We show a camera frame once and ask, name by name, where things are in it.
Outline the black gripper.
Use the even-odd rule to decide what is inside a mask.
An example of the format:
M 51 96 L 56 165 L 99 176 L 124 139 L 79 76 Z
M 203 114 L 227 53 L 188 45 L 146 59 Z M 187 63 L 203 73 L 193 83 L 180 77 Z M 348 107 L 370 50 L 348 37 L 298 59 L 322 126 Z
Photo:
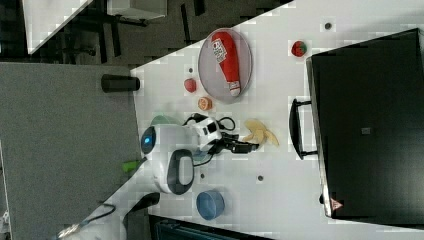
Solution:
M 222 150 L 230 150 L 234 154 L 248 154 L 256 151 L 259 144 L 240 143 L 238 134 L 223 133 L 222 138 L 217 140 L 213 146 L 213 153 L 218 154 Z

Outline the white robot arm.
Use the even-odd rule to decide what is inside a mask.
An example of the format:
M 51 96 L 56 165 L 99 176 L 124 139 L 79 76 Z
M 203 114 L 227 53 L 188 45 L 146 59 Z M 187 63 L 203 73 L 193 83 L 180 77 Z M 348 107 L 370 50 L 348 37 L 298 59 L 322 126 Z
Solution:
M 182 195 L 194 181 L 194 156 L 212 157 L 222 150 L 247 154 L 257 144 L 241 142 L 237 134 L 213 118 L 192 114 L 182 125 L 149 126 L 140 139 L 143 160 L 136 172 L 88 217 L 56 233 L 52 240 L 126 240 L 124 218 L 151 194 Z

